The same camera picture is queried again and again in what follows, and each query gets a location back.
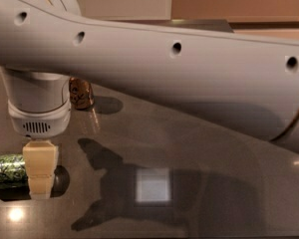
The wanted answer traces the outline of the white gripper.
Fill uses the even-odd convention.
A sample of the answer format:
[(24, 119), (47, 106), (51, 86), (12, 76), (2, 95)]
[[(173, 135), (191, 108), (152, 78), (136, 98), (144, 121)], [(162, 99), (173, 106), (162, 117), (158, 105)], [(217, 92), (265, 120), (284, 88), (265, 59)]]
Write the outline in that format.
[[(65, 131), (71, 117), (71, 103), (44, 113), (22, 112), (8, 102), (8, 113), (17, 133), (34, 139), (57, 136)], [(49, 199), (55, 179), (59, 149), (49, 140), (30, 140), (23, 147), (28, 185), (32, 199)]]

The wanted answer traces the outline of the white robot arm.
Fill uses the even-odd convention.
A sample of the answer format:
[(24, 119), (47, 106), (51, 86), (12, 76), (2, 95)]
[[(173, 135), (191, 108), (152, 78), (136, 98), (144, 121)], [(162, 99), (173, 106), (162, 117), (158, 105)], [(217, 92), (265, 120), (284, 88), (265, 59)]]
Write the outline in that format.
[(299, 152), (299, 41), (99, 21), (76, 0), (0, 0), (0, 68), (14, 129), (69, 124), (76, 77)]

